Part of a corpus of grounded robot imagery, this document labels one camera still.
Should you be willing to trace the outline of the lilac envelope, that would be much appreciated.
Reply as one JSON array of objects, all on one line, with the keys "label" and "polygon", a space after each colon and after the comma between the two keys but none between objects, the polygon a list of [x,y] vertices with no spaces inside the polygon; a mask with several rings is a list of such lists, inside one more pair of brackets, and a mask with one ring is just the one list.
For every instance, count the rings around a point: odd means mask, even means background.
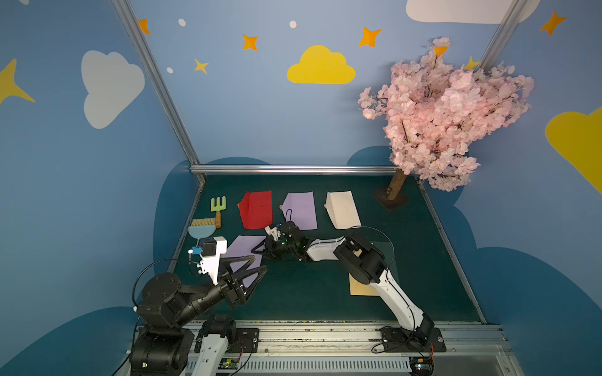
[{"label": "lilac envelope", "polygon": [[224,257],[239,257],[245,255],[254,255],[255,263],[252,264],[252,268],[256,268],[261,265],[262,255],[252,254],[252,249],[265,241],[266,236],[238,236],[227,248],[227,252]]},{"label": "lilac envelope", "polygon": [[280,208],[285,220],[294,222],[300,230],[318,228],[313,192],[288,193]]}]

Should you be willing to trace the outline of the red envelope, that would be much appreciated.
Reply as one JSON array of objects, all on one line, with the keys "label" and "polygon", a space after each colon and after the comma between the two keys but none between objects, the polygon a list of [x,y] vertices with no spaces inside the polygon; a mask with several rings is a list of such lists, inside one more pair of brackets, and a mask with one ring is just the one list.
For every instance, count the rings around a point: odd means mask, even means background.
[{"label": "red envelope", "polygon": [[262,230],[273,223],[272,192],[247,192],[238,209],[246,230]]}]

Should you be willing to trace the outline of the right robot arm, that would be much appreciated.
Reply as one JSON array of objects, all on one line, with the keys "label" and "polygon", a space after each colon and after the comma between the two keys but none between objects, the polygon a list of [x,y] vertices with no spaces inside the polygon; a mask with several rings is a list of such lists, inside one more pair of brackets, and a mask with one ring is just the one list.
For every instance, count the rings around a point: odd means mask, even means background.
[{"label": "right robot arm", "polygon": [[359,233],[362,228],[362,225],[353,226],[339,238],[310,240],[294,222],[288,221],[278,227],[268,227],[265,239],[252,249],[252,254],[269,260],[292,255],[307,263],[339,261],[354,280],[372,288],[397,318],[398,329],[383,330],[386,351],[408,347],[421,352],[431,348],[434,321],[402,290],[385,255]]}]

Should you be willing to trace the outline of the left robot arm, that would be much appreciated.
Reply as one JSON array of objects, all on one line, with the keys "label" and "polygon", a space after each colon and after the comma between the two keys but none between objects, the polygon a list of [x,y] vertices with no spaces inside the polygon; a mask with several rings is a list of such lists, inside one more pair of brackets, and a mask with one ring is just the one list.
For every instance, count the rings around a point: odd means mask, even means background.
[{"label": "left robot arm", "polygon": [[249,301],[267,273],[252,268],[252,255],[223,258],[217,280],[185,285],[174,273],[153,277],[142,291],[136,313],[144,327],[129,355],[131,375],[183,375],[194,334],[186,325],[222,302],[231,308]]}]

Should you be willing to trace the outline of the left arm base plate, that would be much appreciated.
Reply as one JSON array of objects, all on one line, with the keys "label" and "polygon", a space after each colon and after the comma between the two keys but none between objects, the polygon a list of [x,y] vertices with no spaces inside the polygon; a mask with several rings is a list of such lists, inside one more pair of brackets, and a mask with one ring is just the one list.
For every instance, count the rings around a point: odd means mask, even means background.
[{"label": "left arm base plate", "polygon": [[226,353],[256,353],[259,342],[258,328],[237,328],[235,330],[228,327],[204,327],[202,328],[194,342],[194,352],[200,353],[202,349],[202,339],[207,335],[219,335],[227,338],[228,346]]}]

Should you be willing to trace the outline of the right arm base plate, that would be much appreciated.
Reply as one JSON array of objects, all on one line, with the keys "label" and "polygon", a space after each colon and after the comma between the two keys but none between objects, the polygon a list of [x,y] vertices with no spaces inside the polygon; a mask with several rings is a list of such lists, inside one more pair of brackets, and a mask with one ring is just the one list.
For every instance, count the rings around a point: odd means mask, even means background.
[{"label": "right arm base plate", "polygon": [[434,328],[428,338],[401,327],[382,327],[382,340],[377,352],[385,353],[446,353],[445,340],[438,328]]}]

